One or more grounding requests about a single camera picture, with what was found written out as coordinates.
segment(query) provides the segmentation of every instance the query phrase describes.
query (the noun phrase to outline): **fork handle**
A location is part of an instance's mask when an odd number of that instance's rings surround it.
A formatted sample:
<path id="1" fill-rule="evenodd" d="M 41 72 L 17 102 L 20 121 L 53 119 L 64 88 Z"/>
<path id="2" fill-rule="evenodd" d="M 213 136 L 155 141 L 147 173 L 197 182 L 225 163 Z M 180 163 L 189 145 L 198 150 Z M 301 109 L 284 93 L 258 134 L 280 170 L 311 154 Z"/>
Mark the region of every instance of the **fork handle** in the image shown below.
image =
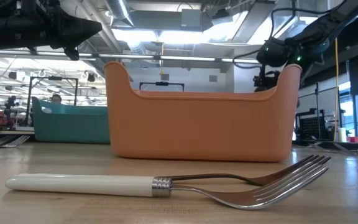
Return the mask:
<path id="1" fill-rule="evenodd" d="M 161 180 L 155 177 L 124 175 L 19 174 L 7 179 L 5 186 L 12 190 L 41 192 L 138 197 L 168 196 L 170 187 L 166 186 L 161 191 L 161 183 L 159 181 Z"/>

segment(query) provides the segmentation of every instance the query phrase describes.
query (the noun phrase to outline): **teal bin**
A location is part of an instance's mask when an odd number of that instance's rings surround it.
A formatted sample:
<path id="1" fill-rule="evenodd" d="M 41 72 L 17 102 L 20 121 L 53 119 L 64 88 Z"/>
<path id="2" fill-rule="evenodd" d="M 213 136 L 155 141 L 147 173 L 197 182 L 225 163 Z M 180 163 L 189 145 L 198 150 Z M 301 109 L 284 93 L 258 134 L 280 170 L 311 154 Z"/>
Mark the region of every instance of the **teal bin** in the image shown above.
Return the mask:
<path id="1" fill-rule="evenodd" d="M 61 105 L 32 97 L 32 109 L 38 141 L 110 143 L 107 106 Z"/>

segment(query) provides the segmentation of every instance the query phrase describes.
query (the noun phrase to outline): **workbench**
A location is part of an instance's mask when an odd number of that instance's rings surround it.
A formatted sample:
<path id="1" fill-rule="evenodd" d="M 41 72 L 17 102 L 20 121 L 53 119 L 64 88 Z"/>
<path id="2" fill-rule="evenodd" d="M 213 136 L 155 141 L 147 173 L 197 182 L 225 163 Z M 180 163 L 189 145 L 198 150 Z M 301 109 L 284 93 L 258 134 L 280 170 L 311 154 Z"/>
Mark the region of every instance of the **workbench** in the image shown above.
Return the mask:
<path id="1" fill-rule="evenodd" d="M 201 194 L 172 192 L 170 198 L 15 192 L 4 181 L 20 173 L 181 175 L 229 173 L 267 175 L 310 155 L 331 156 L 329 170 L 305 189 L 264 210 L 225 207 Z M 239 180 L 188 180 L 208 190 L 243 191 Z M 358 156 L 294 149 L 281 163 L 163 161 L 114 156 L 108 145 L 29 142 L 0 149 L 0 223 L 358 223 Z"/>

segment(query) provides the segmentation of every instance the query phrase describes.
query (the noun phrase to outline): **person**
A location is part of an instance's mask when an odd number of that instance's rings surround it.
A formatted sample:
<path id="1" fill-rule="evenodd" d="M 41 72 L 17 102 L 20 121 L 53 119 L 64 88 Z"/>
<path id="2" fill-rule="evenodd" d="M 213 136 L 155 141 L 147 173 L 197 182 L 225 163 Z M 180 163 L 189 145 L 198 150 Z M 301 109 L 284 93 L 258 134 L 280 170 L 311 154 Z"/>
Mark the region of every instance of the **person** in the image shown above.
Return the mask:
<path id="1" fill-rule="evenodd" d="M 51 103 L 62 103 L 62 98 L 59 94 L 53 94 Z"/>

